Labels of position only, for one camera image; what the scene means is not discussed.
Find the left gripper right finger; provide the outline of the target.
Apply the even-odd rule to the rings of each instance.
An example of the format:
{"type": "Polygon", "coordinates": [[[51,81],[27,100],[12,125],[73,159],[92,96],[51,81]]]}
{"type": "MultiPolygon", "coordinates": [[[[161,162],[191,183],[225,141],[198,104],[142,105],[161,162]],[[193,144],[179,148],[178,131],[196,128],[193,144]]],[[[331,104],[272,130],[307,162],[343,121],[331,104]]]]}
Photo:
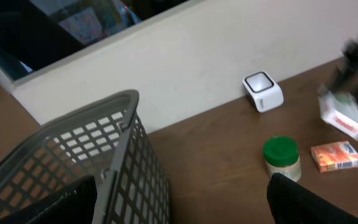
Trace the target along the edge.
{"type": "Polygon", "coordinates": [[[357,217],[279,173],[270,178],[267,200],[275,223],[358,223],[357,217]]]}

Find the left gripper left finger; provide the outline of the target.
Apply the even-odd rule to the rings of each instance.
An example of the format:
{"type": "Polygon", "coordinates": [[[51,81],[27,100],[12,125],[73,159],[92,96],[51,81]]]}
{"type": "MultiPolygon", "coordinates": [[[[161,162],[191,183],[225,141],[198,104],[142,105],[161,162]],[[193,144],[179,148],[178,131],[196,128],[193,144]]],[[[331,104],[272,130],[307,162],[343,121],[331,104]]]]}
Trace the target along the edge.
{"type": "Polygon", "coordinates": [[[96,182],[86,175],[22,210],[0,219],[0,224],[88,224],[93,221],[96,182]]]}

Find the orange snack packet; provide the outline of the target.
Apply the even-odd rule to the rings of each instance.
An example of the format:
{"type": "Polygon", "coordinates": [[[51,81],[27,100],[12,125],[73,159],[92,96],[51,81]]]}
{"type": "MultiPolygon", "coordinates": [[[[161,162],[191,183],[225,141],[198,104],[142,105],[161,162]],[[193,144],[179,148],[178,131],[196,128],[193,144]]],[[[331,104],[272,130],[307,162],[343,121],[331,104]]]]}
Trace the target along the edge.
{"type": "Polygon", "coordinates": [[[320,172],[358,168],[358,152],[349,141],[313,146],[311,155],[320,172]]]}

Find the white green carton box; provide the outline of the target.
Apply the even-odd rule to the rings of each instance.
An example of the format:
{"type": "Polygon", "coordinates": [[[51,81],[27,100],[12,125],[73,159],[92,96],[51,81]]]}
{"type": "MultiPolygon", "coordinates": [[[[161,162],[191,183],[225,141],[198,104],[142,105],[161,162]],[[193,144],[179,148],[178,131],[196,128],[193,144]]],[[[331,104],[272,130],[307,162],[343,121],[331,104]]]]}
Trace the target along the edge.
{"type": "Polygon", "coordinates": [[[358,104],[350,93],[327,92],[319,95],[321,119],[358,141],[358,104]]]}

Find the green lid jar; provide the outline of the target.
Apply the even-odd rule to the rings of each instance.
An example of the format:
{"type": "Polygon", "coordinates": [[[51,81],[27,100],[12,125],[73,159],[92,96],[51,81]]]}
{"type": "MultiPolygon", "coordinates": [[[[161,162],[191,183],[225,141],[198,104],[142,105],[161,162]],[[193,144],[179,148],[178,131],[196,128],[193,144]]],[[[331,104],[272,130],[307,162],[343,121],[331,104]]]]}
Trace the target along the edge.
{"type": "Polygon", "coordinates": [[[263,145],[263,156],[269,176],[282,174],[294,182],[301,178],[301,161],[297,143],[286,136],[275,136],[263,145]]]}

